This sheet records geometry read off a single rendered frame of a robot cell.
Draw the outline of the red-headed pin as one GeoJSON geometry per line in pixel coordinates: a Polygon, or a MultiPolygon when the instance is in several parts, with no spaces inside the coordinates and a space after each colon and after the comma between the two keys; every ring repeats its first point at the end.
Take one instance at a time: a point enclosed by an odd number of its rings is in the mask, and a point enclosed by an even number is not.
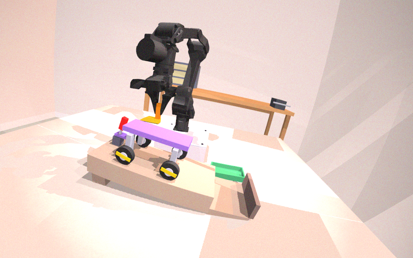
{"type": "Polygon", "coordinates": [[[123,125],[127,124],[127,122],[128,122],[128,118],[123,116],[121,119],[120,125],[119,125],[119,129],[120,129],[119,134],[122,134],[123,132],[122,127],[123,125]]]}

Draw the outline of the green tray floor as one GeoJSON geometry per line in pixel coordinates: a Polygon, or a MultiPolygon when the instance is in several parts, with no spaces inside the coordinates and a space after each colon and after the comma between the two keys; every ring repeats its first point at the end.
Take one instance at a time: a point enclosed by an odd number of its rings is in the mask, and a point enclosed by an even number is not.
{"type": "Polygon", "coordinates": [[[216,172],[226,173],[226,174],[230,174],[230,175],[239,175],[239,176],[242,177],[241,171],[236,171],[236,170],[231,170],[231,169],[226,169],[226,168],[216,167],[216,172]]]}

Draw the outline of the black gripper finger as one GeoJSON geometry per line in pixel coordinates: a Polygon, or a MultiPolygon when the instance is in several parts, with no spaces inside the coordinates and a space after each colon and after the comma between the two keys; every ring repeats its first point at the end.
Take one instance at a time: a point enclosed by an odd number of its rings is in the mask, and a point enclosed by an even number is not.
{"type": "Polygon", "coordinates": [[[150,98],[151,98],[151,102],[152,102],[152,105],[153,105],[153,109],[154,109],[154,113],[156,113],[156,103],[159,103],[159,92],[154,92],[154,93],[152,93],[152,92],[146,92],[145,91],[145,93],[147,93],[149,96],[150,96],[150,98]]]}
{"type": "Polygon", "coordinates": [[[162,115],[162,113],[164,112],[168,102],[171,100],[172,97],[175,97],[175,95],[167,95],[167,94],[163,94],[162,95],[162,105],[161,105],[161,109],[160,109],[160,115],[162,115]]]}

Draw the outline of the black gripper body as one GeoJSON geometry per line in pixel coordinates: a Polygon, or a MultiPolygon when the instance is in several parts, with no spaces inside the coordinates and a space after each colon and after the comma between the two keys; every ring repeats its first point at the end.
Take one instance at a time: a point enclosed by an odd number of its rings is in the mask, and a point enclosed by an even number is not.
{"type": "MultiPolygon", "coordinates": [[[[174,66],[171,65],[163,65],[163,64],[155,64],[153,67],[153,70],[156,71],[156,75],[164,75],[165,72],[169,72],[169,75],[173,75],[174,72],[174,66]]],[[[141,80],[141,79],[134,79],[130,83],[130,88],[133,89],[140,89],[140,88],[146,88],[146,80],[141,80]]],[[[193,92],[193,89],[188,86],[177,86],[173,87],[171,86],[170,89],[165,88],[164,89],[165,94],[167,95],[175,95],[177,94],[178,96],[182,97],[188,97],[190,98],[193,92]]],[[[156,92],[153,90],[147,91],[146,92],[156,92]]]]}

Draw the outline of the tan wooden ramp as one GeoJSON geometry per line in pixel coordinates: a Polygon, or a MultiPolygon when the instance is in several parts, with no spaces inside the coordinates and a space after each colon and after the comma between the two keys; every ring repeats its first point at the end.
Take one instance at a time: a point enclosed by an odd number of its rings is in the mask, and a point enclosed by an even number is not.
{"type": "Polygon", "coordinates": [[[133,190],[197,211],[232,219],[254,219],[261,207],[251,174],[242,183],[215,177],[216,166],[185,157],[177,159],[179,175],[166,180],[160,175],[162,163],[171,152],[140,147],[134,141],[134,160],[124,165],[117,161],[116,150],[125,140],[113,139],[87,154],[87,171],[94,183],[106,186],[110,181],[133,190]]]}

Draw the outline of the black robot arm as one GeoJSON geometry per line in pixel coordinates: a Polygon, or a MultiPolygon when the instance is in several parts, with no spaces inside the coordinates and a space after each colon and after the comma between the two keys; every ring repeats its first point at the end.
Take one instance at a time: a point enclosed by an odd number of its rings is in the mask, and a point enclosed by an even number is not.
{"type": "MultiPolygon", "coordinates": [[[[182,86],[194,89],[200,63],[206,58],[210,49],[208,39],[202,34],[201,29],[185,28],[180,23],[161,22],[152,34],[144,34],[144,39],[140,40],[136,47],[136,54],[143,61],[174,66],[176,53],[179,52],[176,43],[184,39],[188,39],[190,61],[182,86]],[[191,39],[198,39],[199,42],[191,39]]],[[[169,72],[156,75],[154,71],[153,75],[146,79],[146,90],[162,92],[165,88],[170,89],[172,84],[172,75],[169,75],[169,72]]],[[[171,107],[172,114],[176,115],[176,124],[173,130],[188,133],[189,119],[193,119],[195,115],[193,103],[192,96],[174,97],[171,107]]]]}

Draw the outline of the purple wheeled trolley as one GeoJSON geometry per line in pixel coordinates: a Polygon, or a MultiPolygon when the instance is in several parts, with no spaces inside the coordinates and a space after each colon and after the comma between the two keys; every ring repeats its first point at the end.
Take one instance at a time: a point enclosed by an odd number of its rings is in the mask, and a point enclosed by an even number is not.
{"type": "Polygon", "coordinates": [[[116,137],[126,139],[125,145],[119,147],[115,153],[119,163],[128,165],[134,160],[135,153],[133,152],[133,146],[135,138],[137,145],[140,147],[147,147],[151,144],[151,140],[153,140],[173,147],[170,160],[162,163],[159,168],[160,175],[166,180],[175,180],[178,177],[180,169],[176,160],[186,157],[193,137],[138,119],[134,119],[123,125],[122,130],[129,133],[122,132],[122,134],[119,134],[119,131],[117,131],[114,134],[116,137]]]}

